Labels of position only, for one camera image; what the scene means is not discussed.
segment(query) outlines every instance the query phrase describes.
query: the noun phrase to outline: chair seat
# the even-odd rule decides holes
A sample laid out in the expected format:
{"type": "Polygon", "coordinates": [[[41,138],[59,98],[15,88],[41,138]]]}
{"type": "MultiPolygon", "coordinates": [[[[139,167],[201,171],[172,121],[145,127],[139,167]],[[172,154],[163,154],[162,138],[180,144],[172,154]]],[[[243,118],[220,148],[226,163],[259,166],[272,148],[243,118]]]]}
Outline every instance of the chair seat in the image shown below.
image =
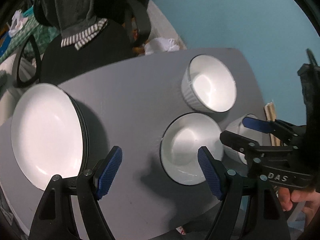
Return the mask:
{"type": "Polygon", "coordinates": [[[61,40],[59,35],[47,47],[40,82],[58,85],[90,70],[134,57],[126,30],[113,20],[79,51],[74,45],[61,48],[61,40]]]}

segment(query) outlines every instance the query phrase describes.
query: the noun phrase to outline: striped trim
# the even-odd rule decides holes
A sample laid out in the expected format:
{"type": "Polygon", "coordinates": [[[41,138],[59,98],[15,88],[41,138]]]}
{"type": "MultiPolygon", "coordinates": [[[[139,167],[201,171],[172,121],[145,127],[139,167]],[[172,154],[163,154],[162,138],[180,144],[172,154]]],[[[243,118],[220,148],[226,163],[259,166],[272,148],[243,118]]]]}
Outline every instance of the striped trim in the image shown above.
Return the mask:
{"type": "Polygon", "coordinates": [[[61,47],[74,44],[76,50],[79,50],[88,42],[90,42],[95,36],[97,36],[98,33],[107,26],[107,24],[108,24],[108,19],[102,18],[101,20],[99,20],[97,23],[90,26],[86,30],[62,39],[61,47]]]}

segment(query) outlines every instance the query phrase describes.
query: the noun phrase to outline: gray table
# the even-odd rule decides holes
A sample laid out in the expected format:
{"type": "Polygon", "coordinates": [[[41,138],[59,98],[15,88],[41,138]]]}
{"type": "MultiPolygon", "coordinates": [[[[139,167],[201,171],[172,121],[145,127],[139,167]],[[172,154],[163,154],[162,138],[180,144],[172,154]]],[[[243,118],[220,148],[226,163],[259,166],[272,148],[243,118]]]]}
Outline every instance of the gray table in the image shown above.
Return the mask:
{"type": "MultiPolygon", "coordinates": [[[[79,103],[90,135],[92,168],[113,145],[124,156],[110,192],[99,201],[116,239],[149,239],[176,228],[217,204],[206,183],[182,186],[161,167],[159,146],[167,126],[193,112],[180,92],[190,60],[208,54],[230,69],[237,85],[233,108],[210,116],[222,130],[245,114],[265,118],[264,102],[253,72],[236,49],[192,49],[137,57],[101,67],[60,85],[79,103]]],[[[0,127],[0,182],[14,214],[25,226],[32,219],[43,191],[21,172],[12,151],[9,119],[0,127]]],[[[264,143],[269,143],[268,136],[264,143]]],[[[226,165],[235,165],[228,158],[226,165]]],[[[76,197],[72,199],[78,231],[87,239],[76,197]]]]}

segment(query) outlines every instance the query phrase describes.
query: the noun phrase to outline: white bowl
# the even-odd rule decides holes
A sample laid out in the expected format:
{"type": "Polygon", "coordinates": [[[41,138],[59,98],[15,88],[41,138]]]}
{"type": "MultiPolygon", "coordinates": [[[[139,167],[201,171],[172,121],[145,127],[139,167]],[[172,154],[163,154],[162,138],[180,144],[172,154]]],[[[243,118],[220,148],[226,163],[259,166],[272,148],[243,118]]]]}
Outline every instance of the white bowl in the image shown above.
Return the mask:
{"type": "Polygon", "coordinates": [[[41,190],[55,174],[79,174],[80,121],[68,95],[56,86],[41,83],[23,94],[12,117],[11,143],[23,174],[41,190]]]}
{"type": "Polygon", "coordinates": [[[196,185],[205,181],[198,163],[198,149],[206,146],[215,159],[223,157],[220,127],[205,114],[185,114],[165,131],[161,141],[160,157],[164,170],[174,181],[196,185]]]}
{"type": "MultiPolygon", "coordinates": [[[[247,137],[249,139],[255,140],[260,145],[262,145],[262,133],[258,132],[256,130],[252,130],[252,129],[244,127],[244,125],[242,124],[242,120],[245,117],[251,117],[251,118],[257,119],[257,117],[254,114],[244,115],[244,116],[238,118],[237,120],[231,122],[227,126],[226,130],[229,132],[233,132],[233,133],[239,134],[241,136],[247,137]]],[[[236,150],[234,150],[228,146],[225,146],[225,145],[223,147],[224,147],[224,151],[231,159],[233,159],[239,163],[247,164],[247,160],[244,158],[243,153],[237,152],[236,150]]]]}
{"type": "Polygon", "coordinates": [[[185,101],[202,112],[225,112],[236,101],[236,82],[218,59],[199,55],[192,59],[181,83],[185,101]]]}

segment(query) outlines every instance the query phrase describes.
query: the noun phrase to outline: wall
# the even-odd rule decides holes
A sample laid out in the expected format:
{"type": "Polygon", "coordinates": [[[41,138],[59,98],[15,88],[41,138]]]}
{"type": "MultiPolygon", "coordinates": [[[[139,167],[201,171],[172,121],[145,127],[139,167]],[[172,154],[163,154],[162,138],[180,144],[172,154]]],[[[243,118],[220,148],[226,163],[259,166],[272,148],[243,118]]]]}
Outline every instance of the wall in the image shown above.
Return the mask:
{"type": "Polygon", "coordinates": [[[153,0],[188,48],[238,48],[279,119],[305,124],[297,70],[311,48],[320,61],[320,38],[293,0],[153,0]]]}

